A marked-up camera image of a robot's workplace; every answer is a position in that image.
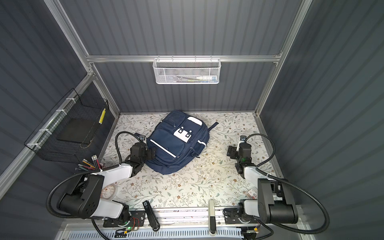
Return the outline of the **navy blue student backpack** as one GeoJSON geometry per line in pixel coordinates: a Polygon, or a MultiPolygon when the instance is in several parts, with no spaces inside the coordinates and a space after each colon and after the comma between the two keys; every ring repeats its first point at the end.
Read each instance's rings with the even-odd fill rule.
{"type": "Polygon", "coordinates": [[[147,138],[149,148],[155,149],[155,158],[146,161],[146,165],[162,175],[178,172],[194,158],[197,158],[207,146],[211,127],[200,119],[184,112],[170,112],[147,138]]]}

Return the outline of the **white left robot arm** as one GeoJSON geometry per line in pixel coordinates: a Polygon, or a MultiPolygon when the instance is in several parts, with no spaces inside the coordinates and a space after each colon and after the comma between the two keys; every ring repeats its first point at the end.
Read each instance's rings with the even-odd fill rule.
{"type": "Polygon", "coordinates": [[[58,200],[58,210],[75,218],[108,218],[128,222],[131,218],[129,206],[103,199],[102,191],[119,180],[134,177],[141,171],[144,163],[154,159],[155,156],[155,148],[150,148],[143,142],[135,143],[125,162],[69,180],[63,195],[58,200]]]}

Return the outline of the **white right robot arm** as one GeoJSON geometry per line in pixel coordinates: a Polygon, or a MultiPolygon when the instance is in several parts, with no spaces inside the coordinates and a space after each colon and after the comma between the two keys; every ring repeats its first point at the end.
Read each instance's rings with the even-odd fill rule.
{"type": "Polygon", "coordinates": [[[257,198],[241,200],[233,216],[242,223],[259,217],[265,224],[296,224],[299,214],[289,186],[259,173],[252,163],[251,153],[251,145],[245,142],[228,147],[227,156],[236,160],[238,174],[257,189],[257,198]]]}

